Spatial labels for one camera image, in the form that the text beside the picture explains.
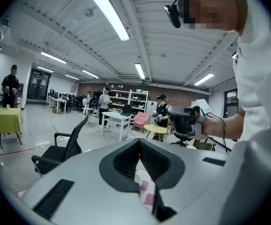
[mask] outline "brick wall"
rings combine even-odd
[[[107,85],[105,83],[80,83],[78,85],[77,95],[87,95],[88,91],[91,91],[92,94],[94,91],[103,91],[103,88]],[[198,94],[193,92],[187,92],[182,90],[175,89],[166,89],[166,88],[157,88],[151,86],[137,86],[137,85],[123,85],[124,91],[136,91],[136,89],[147,90],[150,94],[150,100],[156,101],[157,97],[161,94],[165,94],[168,98],[168,104],[172,106],[191,106],[191,102],[197,99],[205,99],[208,102],[207,95]]]

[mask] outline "vr headset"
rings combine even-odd
[[[174,27],[180,28],[182,21],[184,24],[189,24],[189,28],[195,28],[195,19],[189,16],[189,0],[175,0],[172,5],[166,5],[164,9]]]

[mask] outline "yellow stool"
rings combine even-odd
[[[161,127],[161,126],[154,125],[154,124],[146,124],[146,125],[144,125],[144,128],[148,131],[146,138],[148,138],[150,132],[158,133],[158,140],[160,141],[160,134],[167,134],[166,127]]]

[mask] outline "white table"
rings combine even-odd
[[[92,108],[88,108],[88,107],[83,107],[83,115],[86,115],[86,111],[93,111]],[[89,124],[90,124],[90,118],[92,116],[92,114],[90,112],[87,113],[89,115]]]
[[[122,141],[122,133],[123,133],[124,126],[127,125],[126,136],[127,136],[128,131],[129,131],[130,118],[131,118],[131,116],[123,116],[118,112],[103,112],[102,113],[101,136],[103,136],[104,121],[119,124],[119,125],[121,125],[120,135],[119,135],[119,142],[121,142]]]
[[[67,100],[56,99],[56,98],[53,98],[53,97],[51,97],[51,96],[49,96],[48,98],[49,98],[49,106],[50,106],[50,107],[53,107],[53,102],[56,103],[56,113],[58,113],[58,110],[59,110],[59,102],[64,102],[64,103],[65,103],[65,110],[64,110],[64,113],[66,113]]]

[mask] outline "chair armrest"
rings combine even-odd
[[[57,146],[56,138],[57,138],[58,136],[70,137],[71,134],[68,134],[68,133],[55,133],[55,134],[54,134],[54,144],[55,144],[55,146]]]
[[[40,161],[40,162],[45,162],[45,163],[50,163],[50,164],[54,164],[56,166],[60,165],[62,162],[61,161],[56,161],[56,160],[52,160],[52,159],[47,159],[45,157],[39,157],[39,156],[36,156],[36,155],[33,155],[31,157],[31,160],[33,163],[37,162],[37,161]]]

